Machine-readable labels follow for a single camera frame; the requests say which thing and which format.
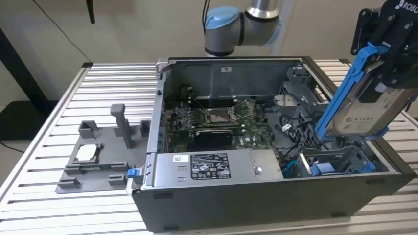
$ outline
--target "aluminum table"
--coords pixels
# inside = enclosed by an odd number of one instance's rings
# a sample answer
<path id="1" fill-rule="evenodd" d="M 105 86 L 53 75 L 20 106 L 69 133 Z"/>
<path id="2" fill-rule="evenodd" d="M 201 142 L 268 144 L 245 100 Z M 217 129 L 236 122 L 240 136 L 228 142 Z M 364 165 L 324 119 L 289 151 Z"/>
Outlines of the aluminum table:
<path id="1" fill-rule="evenodd" d="M 315 60 L 336 86 L 349 64 Z M 93 64 L 81 68 L 69 88 L 0 188 L 0 234 L 145 235 L 124 190 L 56 194 L 56 183 L 72 152 L 77 126 L 94 120 L 116 126 L 112 103 L 124 103 L 130 124 L 149 119 L 154 64 Z M 404 113 L 390 124 L 386 141 L 418 174 L 418 123 Z M 351 218 L 180 231 L 173 234 L 418 234 L 418 178 L 391 196 L 375 198 Z"/>

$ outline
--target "white wall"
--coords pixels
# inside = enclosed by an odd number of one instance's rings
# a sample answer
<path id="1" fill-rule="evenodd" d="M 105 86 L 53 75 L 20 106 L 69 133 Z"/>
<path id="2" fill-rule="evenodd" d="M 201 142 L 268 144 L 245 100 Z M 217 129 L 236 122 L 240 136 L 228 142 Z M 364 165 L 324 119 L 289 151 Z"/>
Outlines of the white wall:
<path id="1" fill-rule="evenodd" d="M 204 56 L 203 0 L 94 0 L 89 24 L 84 0 L 37 0 L 93 62 L 154 62 Z M 212 0 L 211 8 L 247 0 Z M 58 99 L 85 59 L 30 0 L 2 0 L 0 27 L 48 98 Z M 235 55 L 269 55 L 268 47 L 239 47 Z M 0 67 L 0 105 L 24 98 Z"/>
<path id="2" fill-rule="evenodd" d="M 386 0 L 293 0 L 281 54 L 315 59 L 352 60 L 349 55 L 357 13 Z"/>

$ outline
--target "blue clip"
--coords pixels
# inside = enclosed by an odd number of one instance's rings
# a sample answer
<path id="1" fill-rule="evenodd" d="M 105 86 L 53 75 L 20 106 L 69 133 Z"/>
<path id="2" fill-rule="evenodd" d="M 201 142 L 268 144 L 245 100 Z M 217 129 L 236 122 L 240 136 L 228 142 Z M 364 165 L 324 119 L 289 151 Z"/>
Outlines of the blue clip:
<path id="1" fill-rule="evenodd" d="M 141 168 L 128 169 L 126 177 L 128 178 L 137 178 L 141 176 Z"/>

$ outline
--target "motherboard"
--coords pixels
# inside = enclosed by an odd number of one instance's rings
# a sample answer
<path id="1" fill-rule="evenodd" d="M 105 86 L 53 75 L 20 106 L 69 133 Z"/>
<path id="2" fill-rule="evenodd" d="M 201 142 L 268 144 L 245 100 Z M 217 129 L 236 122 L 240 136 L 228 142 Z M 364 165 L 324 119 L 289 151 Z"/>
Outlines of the motherboard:
<path id="1" fill-rule="evenodd" d="M 271 149 L 273 135 L 261 105 L 249 98 L 232 103 L 231 107 L 204 107 L 204 102 L 193 100 L 167 110 L 171 152 Z"/>

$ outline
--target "power supply label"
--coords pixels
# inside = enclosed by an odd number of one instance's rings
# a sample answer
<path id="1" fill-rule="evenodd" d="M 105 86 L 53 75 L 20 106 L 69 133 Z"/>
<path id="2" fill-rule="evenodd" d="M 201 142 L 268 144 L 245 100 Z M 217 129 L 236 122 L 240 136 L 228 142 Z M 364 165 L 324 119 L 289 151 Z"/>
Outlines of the power supply label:
<path id="1" fill-rule="evenodd" d="M 231 178 L 228 154 L 189 155 L 191 178 L 193 180 Z"/>

